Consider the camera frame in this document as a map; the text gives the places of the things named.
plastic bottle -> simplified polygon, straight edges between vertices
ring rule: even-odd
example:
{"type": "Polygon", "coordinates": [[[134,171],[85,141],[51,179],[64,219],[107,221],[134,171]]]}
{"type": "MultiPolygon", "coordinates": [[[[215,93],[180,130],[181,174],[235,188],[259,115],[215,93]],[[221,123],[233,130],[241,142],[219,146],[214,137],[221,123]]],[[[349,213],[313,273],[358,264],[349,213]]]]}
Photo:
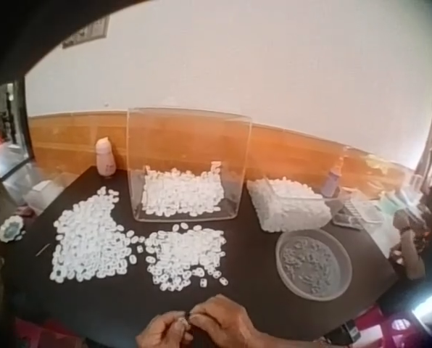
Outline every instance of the plastic bottle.
{"type": "Polygon", "coordinates": [[[108,138],[101,138],[95,145],[97,153],[97,170],[101,176],[106,178],[112,176],[116,172],[115,158],[112,153],[112,145],[108,138]]]}
{"type": "Polygon", "coordinates": [[[340,183],[341,169],[344,166],[344,157],[340,156],[336,164],[331,168],[323,188],[321,189],[321,194],[326,198],[331,198],[335,194],[335,191],[340,183]]]}

orange wooden wall panel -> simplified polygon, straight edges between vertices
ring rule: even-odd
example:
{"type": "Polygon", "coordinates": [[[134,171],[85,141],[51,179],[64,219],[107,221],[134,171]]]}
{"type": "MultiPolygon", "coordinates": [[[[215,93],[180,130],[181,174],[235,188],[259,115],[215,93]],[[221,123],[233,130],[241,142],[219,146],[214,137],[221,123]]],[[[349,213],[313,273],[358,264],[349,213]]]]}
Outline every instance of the orange wooden wall panel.
{"type": "MultiPolygon", "coordinates": [[[[135,156],[129,158],[129,165],[135,168],[148,164],[160,170],[172,167],[206,170],[209,161],[218,158],[229,159],[232,163],[244,161],[246,152],[239,146],[240,137],[246,135],[244,124],[193,115],[160,116],[131,119],[129,133],[127,112],[32,117],[29,126],[36,161],[41,167],[81,173],[95,164],[95,142],[105,136],[112,142],[117,166],[122,169],[128,165],[127,142],[135,149],[135,156]]],[[[343,148],[344,145],[332,141],[253,124],[246,178],[287,176],[320,185],[343,148]]],[[[405,174],[410,172],[405,167],[383,161],[389,166],[384,174],[380,169],[369,167],[366,155],[359,149],[347,151],[343,185],[363,189],[368,181],[377,181],[391,189],[401,185],[405,174]]]]}

clear acrylic box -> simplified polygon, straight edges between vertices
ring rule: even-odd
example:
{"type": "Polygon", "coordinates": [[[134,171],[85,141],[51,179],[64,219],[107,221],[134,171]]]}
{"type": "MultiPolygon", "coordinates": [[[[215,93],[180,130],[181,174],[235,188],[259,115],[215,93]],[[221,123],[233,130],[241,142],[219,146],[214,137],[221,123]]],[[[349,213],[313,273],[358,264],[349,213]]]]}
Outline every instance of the clear acrylic box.
{"type": "MultiPolygon", "coordinates": [[[[237,216],[251,130],[250,117],[224,112],[130,109],[127,165],[134,218],[148,222],[178,222],[227,220],[237,216]],[[206,176],[209,175],[212,162],[220,162],[218,175],[223,197],[215,208],[218,211],[203,212],[197,216],[191,216],[188,212],[171,216],[147,212],[147,203],[143,202],[149,202],[147,199],[150,199],[147,196],[149,188],[146,178],[149,180],[152,171],[165,173],[179,170],[189,175],[206,176]]],[[[161,194],[173,197],[172,191],[161,194]]]]}
{"type": "Polygon", "coordinates": [[[271,180],[283,178],[308,185],[316,194],[320,194],[320,183],[325,182],[327,175],[322,173],[269,173],[271,168],[263,167],[255,159],[249,160],[250,173],[247,188],[257,211],[259,223],[267,232],[300,231],[311,228],[322,228],[327,225],[345,205],[351,194],[338,187],[332,198],[284,196],[275,192],[271,180]],[[327,216],[312,215],[314,211],[324,210],[327,216]]]}

table top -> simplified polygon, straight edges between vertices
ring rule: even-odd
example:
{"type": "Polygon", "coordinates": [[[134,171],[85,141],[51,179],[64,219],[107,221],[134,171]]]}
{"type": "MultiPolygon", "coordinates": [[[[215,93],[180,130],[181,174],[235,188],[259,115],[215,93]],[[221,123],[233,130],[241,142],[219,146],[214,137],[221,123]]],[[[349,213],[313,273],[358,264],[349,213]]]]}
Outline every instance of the table top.
{"type": "Polygon", "coordinates": [[[148,236],[153,231],[171,230],[172,223],[134,220],[125,171],[106,179],[91,167],[36,219],[22,241],[0,244],[0,251],[4,253],[7,281],[37,299],[66,328],[110,347],[135,347],[134,337],[155,315],[169,310],[188,311],[219,293],[245,306],[259,330],[285,339],[312,340],[355,318],[396,280],[390,263],[366,232],[328,225],[324,230],[344,245],[352,260],[353,278],[348,290],[329,302],[314,302],[291,293],[275,264],[275,244],[280,234],[261,230],[244,188],[235,219],[201,223],[225,231],[226,257],[221,259],[220,270],[229,280],[228,286],[209,279],[205,289],[194,281],[181,292],[162,292],[146,271],[145,254],[138,256],[137,265],[128,267],[127,275],[82,283],[50,281],[51,256],[57,244],[53,222],[63,210],[89,198],[103,185],[120,192],[112,217],[126,231],[132,229],[136,235],[148,236]],[[50,246],[36,257],[47,243],[50,246]]]}

glass door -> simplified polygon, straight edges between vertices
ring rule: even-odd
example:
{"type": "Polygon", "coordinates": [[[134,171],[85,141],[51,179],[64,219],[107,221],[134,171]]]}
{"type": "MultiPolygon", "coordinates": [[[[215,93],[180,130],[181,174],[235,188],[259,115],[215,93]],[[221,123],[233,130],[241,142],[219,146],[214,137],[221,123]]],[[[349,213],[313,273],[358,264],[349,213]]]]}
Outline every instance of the glass door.
{"type": "Polygon", "coordinates": [[[1,180],[7,178],[32,157],[28,134],[24,81],[0,86],[1,180]]]}

